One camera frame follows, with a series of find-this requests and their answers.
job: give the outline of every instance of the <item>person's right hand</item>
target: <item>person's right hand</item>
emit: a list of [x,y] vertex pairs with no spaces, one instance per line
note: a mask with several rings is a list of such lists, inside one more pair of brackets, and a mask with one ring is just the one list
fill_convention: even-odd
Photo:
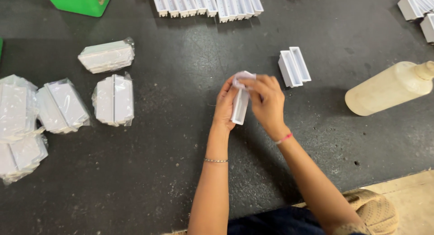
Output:
[[257,75],[256,80],[239,79],[239,82],[249,88],[253,113],[273,141],[291,133],[283,121],[285,95],[274,76]]

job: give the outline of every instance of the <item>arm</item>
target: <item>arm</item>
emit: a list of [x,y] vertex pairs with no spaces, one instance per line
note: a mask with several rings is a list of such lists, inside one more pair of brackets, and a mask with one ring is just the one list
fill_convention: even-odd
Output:
[[[217,97],[214,120],[208,137],[205,158],[227,160],[229,133],[235,124],[231,122],[232,101],[238,90],[232,88],[229,78]],[[228,163],[204,161],[198,188],[194,194],[188,234],[227,234],[229,217]]]
[[[283,121],[285,96],[273,77],[258,75],[256,80],[240,80],[252,88],[252,109],[270,138],[277,142],[291,133]],[[339,190],[318,168],[294,137],[278,145],[296,180],[300,192],[327,234],[338,227],[363,221],[351,208]]]

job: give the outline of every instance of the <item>black table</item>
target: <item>black table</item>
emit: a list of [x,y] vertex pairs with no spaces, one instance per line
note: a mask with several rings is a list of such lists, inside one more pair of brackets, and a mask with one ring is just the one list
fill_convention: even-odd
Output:
[[[84,47],[135,41],[131,127],[46,133],[49,156],[0,190],[0,234],[160,234],[187,227],[215,98],[237,71],[278,77],[279,51],[299,46],[312,76],[285,89],[285,121],[342,191],[434,166],[434,95],[368,117],[345,92],[399,61],[433,59],[398,0],[261,0],[259,17],[159,18],[153,0],[111,0],[101,18],[58,11],[49,0],[0,0],[0,77],[38,87],[68,77],[93,112],[96,83]],[[283,158],[248,110],[229,140],[230,217],[300,200]]]

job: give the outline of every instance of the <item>finger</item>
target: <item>finger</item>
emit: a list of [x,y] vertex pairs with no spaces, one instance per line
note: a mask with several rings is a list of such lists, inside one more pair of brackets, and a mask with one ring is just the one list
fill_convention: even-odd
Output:
[[272,77],[271,77],[271,80],[273,81],[274,86],[277,86],[277,87],[280,88],[280,84],[279,84],[279,82],[277,81],[277,78],[276,78],[275,76],[272,76]]
[[270,92],[270,88],[265,85],[263,82],[253,79],[239,79],[239,82],[243,83],[247,87],[252,88],[257,93],[261,94],[262,96],[267,96]]
[[234,76],[231,76],[228,80],[225,81],[225,83],[223,84],[223,86],[222,86],[219,94],[221,94],[222,92],[229,91],[229,89],[232,86],[233,79],[234,79]]
[[257,75],[256,80],[263,82],[265,85],[269,86],[270,88],[274,88],[274,82],[268,75]]
[[232,101],[234,100],[236,94],[238,93],[239,89],[236,87],[231,87],[229,91],[227,92],[226,96],[224,97],[224,101],[227,103],[232,104]]
[[249,94],[250,94],[250,99],[252,100],[252,104],[253,105],[258,105],[261,104],[261,95],[253,90],[249,90]]

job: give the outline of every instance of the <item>green container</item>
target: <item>green container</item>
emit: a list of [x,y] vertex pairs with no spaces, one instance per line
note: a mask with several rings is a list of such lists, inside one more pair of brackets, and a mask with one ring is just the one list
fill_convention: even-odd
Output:
[[57,9],[100,17],[110,0],[50,0]]

